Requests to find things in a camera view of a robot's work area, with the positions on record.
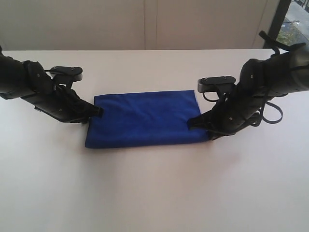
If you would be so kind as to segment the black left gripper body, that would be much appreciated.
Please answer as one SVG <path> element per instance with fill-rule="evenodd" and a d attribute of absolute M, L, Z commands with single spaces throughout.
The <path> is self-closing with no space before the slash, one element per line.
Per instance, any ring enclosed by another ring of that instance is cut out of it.
<path fill-rule="evenodd" d="M 50 85 L 48 97 L 48 115 L 60 122 L 87 123 L 94 116 L 94 105 L 66 86 Z"/>

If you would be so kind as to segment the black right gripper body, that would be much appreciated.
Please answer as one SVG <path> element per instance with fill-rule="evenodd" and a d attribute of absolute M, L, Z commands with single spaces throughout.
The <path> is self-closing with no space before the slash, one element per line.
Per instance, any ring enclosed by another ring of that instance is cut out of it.
<path fill-rule="evenodd" d="M 262 120 L 263 95 L 234 89 L 210 110 L 207 129 L 211 140 L 234 135 Z"/>

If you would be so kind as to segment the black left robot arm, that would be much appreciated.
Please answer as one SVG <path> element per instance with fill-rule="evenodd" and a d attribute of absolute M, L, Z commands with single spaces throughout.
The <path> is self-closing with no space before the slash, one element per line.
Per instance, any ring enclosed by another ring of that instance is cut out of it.
<path fill-rule="evenodd" d="M 104 110 L 81 99 L 71 88 L 82 80 L 82 73 L 81 67 L 46 70 L 39 62 L 21 62 L 1 54 L 0 96 L 5 100 L 21 98 L 63 123 L 86 124 L 91 117 L 102 117 Z"/>

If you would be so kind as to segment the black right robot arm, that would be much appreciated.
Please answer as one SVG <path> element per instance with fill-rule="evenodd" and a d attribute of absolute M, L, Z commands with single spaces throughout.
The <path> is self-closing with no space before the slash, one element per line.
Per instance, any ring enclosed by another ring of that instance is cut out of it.
<path fill-rule="evenodd" d="M 250 59 L 242 67 L 239 80 L 232 76 L 199 79 L 197 90 L 217 93 L 213 108 L 187 121 L 190 129 L 205 129 L 210 140 L 234 135 L 240 130 L 257 127 L 262 121 L 277 124 L 264 117 L 266 105 L 283 113 L 271 103 L 273 98 L 309 89 L 309 48 L 294 44 L 266 60 Z"/>

